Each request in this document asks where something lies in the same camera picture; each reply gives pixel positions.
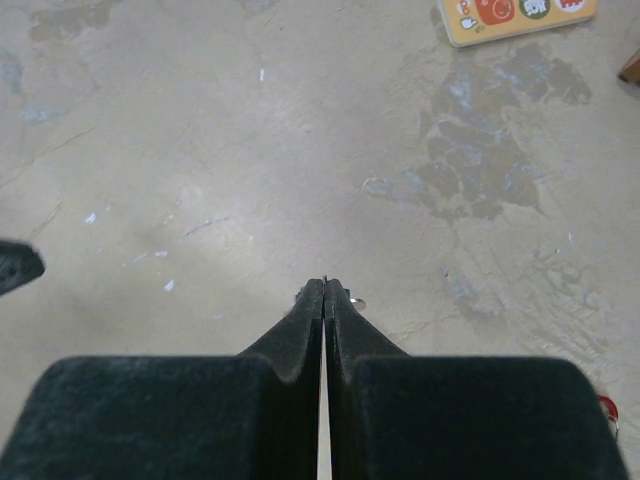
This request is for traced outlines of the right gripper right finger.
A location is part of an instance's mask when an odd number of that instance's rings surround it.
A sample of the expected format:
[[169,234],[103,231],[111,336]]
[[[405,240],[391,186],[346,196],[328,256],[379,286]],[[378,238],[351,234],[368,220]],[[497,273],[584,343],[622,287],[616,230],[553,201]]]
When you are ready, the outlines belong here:
[[324,293],[336,479],[625,479],[586,376],[545,357],[412,356]]

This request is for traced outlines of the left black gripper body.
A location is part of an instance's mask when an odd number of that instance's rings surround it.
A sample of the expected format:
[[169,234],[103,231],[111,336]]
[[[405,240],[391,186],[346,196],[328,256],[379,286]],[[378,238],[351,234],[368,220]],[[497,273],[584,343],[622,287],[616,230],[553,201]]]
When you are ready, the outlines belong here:
[[18,289],[45,272],[40,254],[27,242],[0,241],[0,295]]

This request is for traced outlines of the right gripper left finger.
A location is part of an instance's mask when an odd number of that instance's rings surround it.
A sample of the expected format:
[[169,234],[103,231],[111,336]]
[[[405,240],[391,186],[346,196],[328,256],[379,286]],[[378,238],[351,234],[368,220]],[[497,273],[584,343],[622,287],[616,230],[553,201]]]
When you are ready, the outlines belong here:
[[75,356],[34,385],[5,479],[313,479],[324,284],[234,356]]

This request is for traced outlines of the red tag key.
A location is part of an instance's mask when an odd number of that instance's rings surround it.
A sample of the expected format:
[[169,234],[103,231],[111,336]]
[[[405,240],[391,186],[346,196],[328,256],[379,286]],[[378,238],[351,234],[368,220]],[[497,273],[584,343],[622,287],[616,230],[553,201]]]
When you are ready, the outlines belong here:
[[598,400],[615,440],[619,436],[619,410],[616,403],[607,395],[599,394]]

